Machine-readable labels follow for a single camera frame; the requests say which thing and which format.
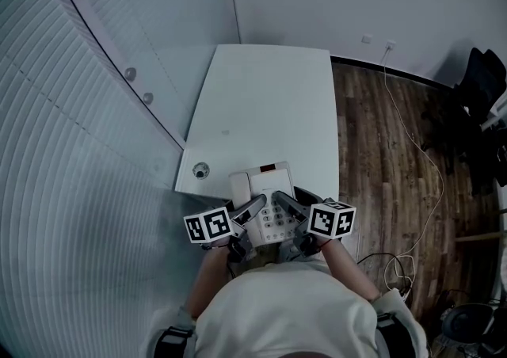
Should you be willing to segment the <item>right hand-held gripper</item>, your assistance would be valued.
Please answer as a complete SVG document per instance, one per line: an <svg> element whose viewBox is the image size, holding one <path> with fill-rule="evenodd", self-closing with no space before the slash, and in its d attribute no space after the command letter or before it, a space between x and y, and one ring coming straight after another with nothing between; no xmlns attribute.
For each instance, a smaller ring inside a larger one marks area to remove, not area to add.
<svg viewBox="0 0 507 358"><path fill-rule="evenodd" d="M294 187L295 196L274 192L274 200L295 221L293 244L302 256L320 252L322 240L336 240L352 233L356 207Z"/></svg>

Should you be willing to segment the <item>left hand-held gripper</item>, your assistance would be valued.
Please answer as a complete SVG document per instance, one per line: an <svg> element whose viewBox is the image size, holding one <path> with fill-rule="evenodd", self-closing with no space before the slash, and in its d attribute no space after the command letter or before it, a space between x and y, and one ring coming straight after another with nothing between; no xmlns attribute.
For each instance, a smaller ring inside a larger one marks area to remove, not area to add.
<svg viewBox="0 0 507 358"><path fill-rule="evenodd" d="M183 218L189 241L202 249L227 248L228 261L240 264L256 256L246 224L266 205L264 194L254 197L238 210L229 211L226 207L213 208L196 215Z"/></svg>

